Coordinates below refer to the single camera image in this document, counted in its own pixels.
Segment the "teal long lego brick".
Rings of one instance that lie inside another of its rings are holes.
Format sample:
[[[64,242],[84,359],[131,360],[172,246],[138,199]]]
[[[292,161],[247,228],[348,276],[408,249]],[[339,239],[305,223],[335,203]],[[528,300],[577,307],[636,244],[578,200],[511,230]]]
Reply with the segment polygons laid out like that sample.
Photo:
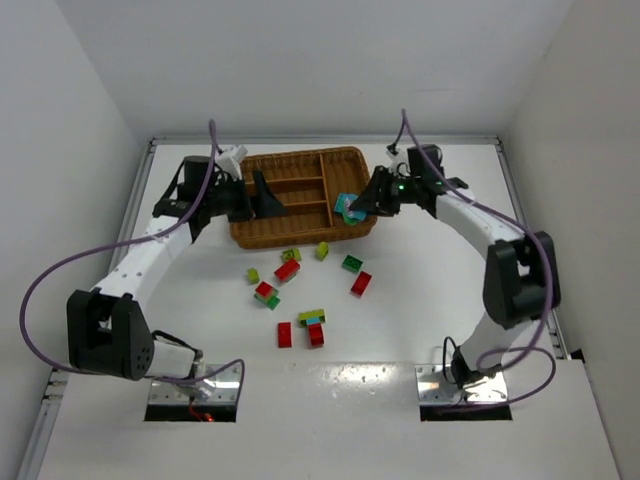
[[[352,200],[352,195],[348,193],[340,193],[336,199],[334,205],[334,212],[343,214],[345,210],[349,210],[349,205]]]

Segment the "teal printed lego brick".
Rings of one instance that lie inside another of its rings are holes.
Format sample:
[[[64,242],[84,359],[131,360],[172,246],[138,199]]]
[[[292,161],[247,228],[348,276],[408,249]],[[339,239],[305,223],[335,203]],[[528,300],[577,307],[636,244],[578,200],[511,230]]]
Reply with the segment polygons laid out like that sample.
[[[343,220],[348,226],[355,226],[366,219],[363,212],[346,210],[343,212]]]

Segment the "red long lego brick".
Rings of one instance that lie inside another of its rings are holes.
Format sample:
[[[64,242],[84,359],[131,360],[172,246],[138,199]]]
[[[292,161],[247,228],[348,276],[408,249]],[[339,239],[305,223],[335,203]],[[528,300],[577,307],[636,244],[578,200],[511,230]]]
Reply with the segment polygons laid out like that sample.
[[[286,283],[295,277],[300,270],[300,263],[295,258],[290,258],[274,271],[274,276],[279,283]]]

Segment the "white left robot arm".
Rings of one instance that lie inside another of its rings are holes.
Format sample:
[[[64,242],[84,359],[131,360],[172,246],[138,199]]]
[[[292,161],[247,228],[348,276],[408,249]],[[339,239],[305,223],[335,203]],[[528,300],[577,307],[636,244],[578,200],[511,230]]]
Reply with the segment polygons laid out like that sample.
[[[248,189],[241,172],[246,155],[245,147],[237,145],[210,156],[185,157],[154,205],[143,237],[129,241],[125,257],[91,290],[70,296],[66,317],[72,367],[174,384],[194,382],[203,374],[201,351],[150,330],[144,312],[171,264],[212,218],[235,223],[286,214],[261,171],[253,171],[255,189]]]

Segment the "dark green square lego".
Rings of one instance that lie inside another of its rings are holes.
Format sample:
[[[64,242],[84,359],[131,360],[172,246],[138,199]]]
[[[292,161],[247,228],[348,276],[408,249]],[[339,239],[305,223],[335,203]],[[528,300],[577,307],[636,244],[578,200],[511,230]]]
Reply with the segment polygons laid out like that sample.
[[[363,261],[353,255],[347,254],[342,262],[342,268],[352,273],[358,273],[363,265]]]

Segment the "small lime lego brick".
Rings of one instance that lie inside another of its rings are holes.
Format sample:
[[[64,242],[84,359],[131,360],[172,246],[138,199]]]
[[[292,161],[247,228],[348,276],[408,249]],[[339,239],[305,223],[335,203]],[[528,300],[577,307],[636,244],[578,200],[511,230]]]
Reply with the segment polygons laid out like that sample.
[[[250,284],[258,284],[261,279],[257,269],[249,268],[246,273],[247,280]]]

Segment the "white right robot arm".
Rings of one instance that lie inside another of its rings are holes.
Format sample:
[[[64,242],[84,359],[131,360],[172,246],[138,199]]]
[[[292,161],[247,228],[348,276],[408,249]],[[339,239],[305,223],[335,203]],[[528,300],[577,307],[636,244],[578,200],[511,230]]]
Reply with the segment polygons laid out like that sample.
[[[484,313],[471,336],[455,347],[443,376],[462,388],[500,371],[520,334],[560,301],[553,240],[529,233],[478,202],[467,183],[446,177],[441,149],[433,144],[387,148],[390,165],[377,166],[348,210],[392,217],[412,204],[465,239],[485,262]]]

